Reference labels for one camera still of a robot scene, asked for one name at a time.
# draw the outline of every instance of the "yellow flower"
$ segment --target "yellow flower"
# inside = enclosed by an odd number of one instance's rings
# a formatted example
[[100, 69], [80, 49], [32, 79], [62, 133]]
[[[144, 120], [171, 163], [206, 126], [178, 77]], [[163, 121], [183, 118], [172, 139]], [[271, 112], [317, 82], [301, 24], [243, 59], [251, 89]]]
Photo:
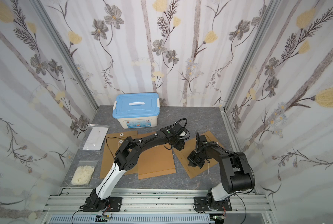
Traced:
[[160, 71], [153, 72], [153, 75], [156, 76], [156, 77], [160, 77], [160, 78], [164, 77], [164, 74], [162, 72], [160, 72]]
[[182, 21], [181, 19], [179, 19], [178, 17], [174, 16], [173, 26], [177, 27], [178, 25], [180, 25], [181, 21]]
[[319, 92], [313, 98], [312, 100], [316, 101], [320, 106], [333, 108], [333, 87]]
[[82, 37], [73, 31], [68, 32], [69, 41], [73, 44], [79, 44], [82, 41]]
[[250, 92], [246, 94], [246, 98], [249, 97], [251, 97], [252, 100], [256, 100], [256, 91], [253, 88], [251, 88]]
[[153, 8], [155, 9], [155, 11], [158, 11], [158, 12], [165, 11], [167, 7], [168, 7], [167, 0], [156, 0], [153, 4]]
[[309, 11], [305, 11], [304, 13], [301, 13], [301, 15], [299, 15], [296, 20], [296, 25], [298, 26], [298, 28], [300, 28], [300, 29], [306, 28], [307, 25], [313, 19], [315, 12], [316, 12], [316, 9], [312, 8]]
[[61, 100], [65, 96], [66, 96], [66, 93], [64, 91], [62, 91], [62, 92], [59, 91], [59, 92], [57, 92], [55, 99]]
[[36, 33], [36, 25], [34, 23], [26, 22], [26, 24], [32, 33]]
[[298, 50], [299, 54], [303, 54], [306, 53], [307, 51], [309, 51], [310, 47], [309, 47], [309, 42], [308, 40], [306, 40], [302, 46], [300, 47], [300, 49]]
[[13, 13], [10, 8], [0, 1], [0, 20], [4, 23], [12, 23], [13, 18]]
[[214, 42], [217, 39], [216, 33], [214, 33], [214, 31], [210, 31], [208, 34], [206, 34], [205, 37], [205, 43], [209, 44]]

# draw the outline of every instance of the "gray marble surface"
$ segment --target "gray marble surface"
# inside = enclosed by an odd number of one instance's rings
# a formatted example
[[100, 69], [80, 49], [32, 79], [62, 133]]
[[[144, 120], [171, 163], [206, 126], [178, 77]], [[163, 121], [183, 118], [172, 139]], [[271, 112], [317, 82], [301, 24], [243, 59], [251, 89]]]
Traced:
[[[152, 128], [134, 128], [124, 129], [117, 119], [112, 117], [113, 106], [100, 106], [95, 115], [93, 124], [109, 125], [108, 134], [124, 131], [137, 130], [138, 133], [148, 133], [159, 130], [170, 124], [173, 124], [180, 118], [187, 118], [186, 128], [191, 133], [190, 138], [195, 137], [195, 132], [200, 134], [211, 131], [218, 141], [225, 147], [230, 149], [230, 142], [226, 133], [219, 108], [207, 107], [160, 107], [158, 116], [158, 125]], [[92, 179], [88, 185], [79, 185], [78, 187], [97, 187], [102, 179], [99, 178], [101, 171], [101, 161], [103, 157], [104, 143], [100, 151], [78, 150], [73, 162], [62, 183], [62, 187], [70, 187], [70, 182], [74, 175], [75, 169], [79, 161], [98, 161], [94, 170]], [[139, 180], [138, 174], [124, 175], [115, 187], [117, 188], [145, 188], [145, 189], [189, 189], [189, 190], [208, 190], [216, 186], [220, 182], [219, 164], [210, 167], [209, 170], [190, 179], [179, 159], [173, 153], [176, 173], [151, 177]]]

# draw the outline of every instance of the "manila envelope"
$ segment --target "manila envelope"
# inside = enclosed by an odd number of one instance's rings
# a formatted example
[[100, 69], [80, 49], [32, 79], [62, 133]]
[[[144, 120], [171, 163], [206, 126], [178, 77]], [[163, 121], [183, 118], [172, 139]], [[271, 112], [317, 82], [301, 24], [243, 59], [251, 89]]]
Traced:
[[[205, 135], [207, 141], [216, 141], [219, 143], [219, 141], [210, 131], [208, 131], [204, 134], [200, 134], [200, 135], [201, 136]], [[209, 159], [210, 163], [204, 164], [203, 168], [201, 168], [201, 169], [198, 166], [196, 166], [196, 167], [188, 166], [189, 160], [187, 159], [187, 157], [190, 155], [191, 151], [195, 150], [195, 145], [196, 145], [196, 138], [193, 138], [193, 139], [190, 139], [189, 141], [185, 142], [184, 149], [182, 149], [181, 151], [173, 149], [175, 155], [182, 163], [182, 166], [186, 170], [190, 179], [196, 177], [200, 173], [208, 170], [208, 168], [210, 168], [218, 163], [215, 159], [212, 158], [212, 159]]]
[[[155, 132], [138, 134], [138, 138], [144, 138], [151, 134], [155, 134]], [[140, 154], [138, 159], [139, 180], [172, 173], [176, 173], [173, 152], [167, 150], [163, 145], [155, 146]]]
[[[130, 132], [120, 132], [120, 133], [112, 133], [112, 134], [107, 134], [107, 137], [118, 137], [118, 138], [108, 138], [108, 146], [113, 153], [113, 156], [115, 156], [115, 153], [119, 149], [119, 146], [121, 143], [119, 143], [119, 138], [127, 138], [127, 137], [132, 137], [132, 138], [138, 138], [138, 131], [130, 131]], [[106, 175], [108, 174], [110, 168], [112, 167], [114, 160], [112, 155], [110, 154], [110, 151], [107, 147], [107, 145], [104, 145], [104, 151], [103, 151], [103, 159], [101, 162], [101, 173], [99, 175], [100, 179], [104, 179]], [[127, 174], [133, 174], [138, 172], [138, 164], [135, 165], [131, 170], [127, 171], [124, 175]]]

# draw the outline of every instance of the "floral wallpaper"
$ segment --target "floral wallpaper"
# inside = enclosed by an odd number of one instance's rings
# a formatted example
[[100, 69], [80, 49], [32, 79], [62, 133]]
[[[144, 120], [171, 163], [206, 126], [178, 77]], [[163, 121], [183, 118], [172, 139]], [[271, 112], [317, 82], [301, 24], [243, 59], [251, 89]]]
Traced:
[[42, 0], [99, 105], [223, 106], [269, 0]]
[[333, 223], [333, 0], [280, 3], [227, 113], [278, 223]]
[[29, 1], [0, 1], [0, 223], [37, 222], [95, 112], [65, 65]]

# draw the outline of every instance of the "blue storage box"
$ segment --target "blue storage box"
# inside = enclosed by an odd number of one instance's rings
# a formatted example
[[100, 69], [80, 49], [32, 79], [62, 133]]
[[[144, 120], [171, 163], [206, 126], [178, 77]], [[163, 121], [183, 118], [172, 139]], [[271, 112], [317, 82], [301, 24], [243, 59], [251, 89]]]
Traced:
[[159, 95], [154, 92], [121, 94], [113, 106], [113, 117], [123, 128], [155, 127], [159, 113]]

